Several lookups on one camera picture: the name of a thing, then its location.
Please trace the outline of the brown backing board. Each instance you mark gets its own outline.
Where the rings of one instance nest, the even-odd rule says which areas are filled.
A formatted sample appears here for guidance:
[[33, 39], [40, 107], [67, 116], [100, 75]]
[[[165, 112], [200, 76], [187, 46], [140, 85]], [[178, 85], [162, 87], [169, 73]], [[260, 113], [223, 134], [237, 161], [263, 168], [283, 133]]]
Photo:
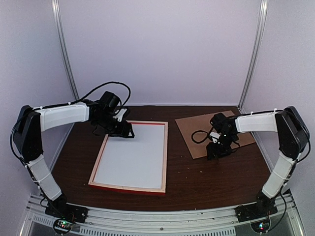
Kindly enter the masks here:
[[[226, 117], [235, 115], [231, 110], [217, 113], [223, 113]], [[188, 118], [179, 118], [175, 120], [193, 159], [206, 157], [206, 146], [211, 141], [207, 139], [201, 144], [196, 144], [191, 139], [192, 133], [197, 130], [203, 130], [206, 132], [210, 131], [210, 129], [212, 128], [212, 125], [210, 124], [210, 119], [217, 113], [199, 115]], [[196, 141], [201, 141], [206, 137], [206, 135], [206, 133], [197, 133], [194, 135], [194, 138]], [[239, 140], [237, 141], [237, 143], [239, 143], [240, 147], [255, 143], [255, 139], [251, 133], [240, 133], [238, 134], [238, 137]]]

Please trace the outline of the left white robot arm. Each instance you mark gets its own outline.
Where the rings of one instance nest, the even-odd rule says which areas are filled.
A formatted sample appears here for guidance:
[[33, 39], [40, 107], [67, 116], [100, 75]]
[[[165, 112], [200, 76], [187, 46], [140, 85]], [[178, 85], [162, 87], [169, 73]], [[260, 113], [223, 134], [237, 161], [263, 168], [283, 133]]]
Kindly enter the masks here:
[[71, 127], [75, 123], [89, 122], [95, 128], [101, 127], [106, 135], [119, 138], [135, 137], [132, 124], [127, 121], [130, 112], [121, 99], [106, 91], [95, 101], [77, 101], [20, 108], [16, 123], [10, 134], [12, 152], [28, 170], [33, 182], [50, 202], [52, 211], [59, 218], [67, 218], [71, 213], [68, 204], [62, 201], [63, 191], [52, 175], [52, 164], [47, 154], [57, 158], [63, 146], [64, 137], [57, 131]]

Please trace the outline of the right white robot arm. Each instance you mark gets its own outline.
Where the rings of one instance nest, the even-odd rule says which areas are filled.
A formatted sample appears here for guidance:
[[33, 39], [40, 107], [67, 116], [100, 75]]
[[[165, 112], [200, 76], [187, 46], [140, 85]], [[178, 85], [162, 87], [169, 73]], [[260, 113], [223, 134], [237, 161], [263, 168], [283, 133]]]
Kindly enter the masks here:
[[279, 157], [266, 183], [256, 197], [252, 212], [257, 217], [264, 216], [271, 209], [271, 202], [279, 195], [287, 183], [305, 147], [310, 144], [310, 132], [294, 106], [282, 110], [251, 112], [248, 114], [225, 116], [215, 114], [210, 119], [215, 130], [210, 132], [208, 157], [230, 155], [231, 144], [238, 141], [238, 135], [249, 132], [275, 132], [278, 135]]

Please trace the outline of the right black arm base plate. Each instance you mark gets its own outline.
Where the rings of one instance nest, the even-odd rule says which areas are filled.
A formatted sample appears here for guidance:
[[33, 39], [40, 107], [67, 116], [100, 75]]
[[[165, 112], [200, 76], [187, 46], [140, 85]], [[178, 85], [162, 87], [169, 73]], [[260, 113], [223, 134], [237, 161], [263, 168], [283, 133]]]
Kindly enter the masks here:
[[235, 209], [238, 222], [253, 221], [260, 218], [267, 218], [271, 214], [278, 212], [276, 206], [272, 206], [269, 210], [259, 210], [256, 203], [249, 205], [239, 205]]

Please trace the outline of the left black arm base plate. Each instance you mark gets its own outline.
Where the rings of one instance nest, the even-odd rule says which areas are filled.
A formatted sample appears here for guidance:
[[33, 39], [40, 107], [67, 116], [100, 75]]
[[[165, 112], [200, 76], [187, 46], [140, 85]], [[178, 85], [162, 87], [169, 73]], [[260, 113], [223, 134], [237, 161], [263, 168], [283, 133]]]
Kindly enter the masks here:
[[56, 218], [66, 219], [70, 222], [85, 223], [88, 215], [88, 209], [86, 207], [70, 204], [66, 204], [64, 206], [48, 204], [45, 214]]

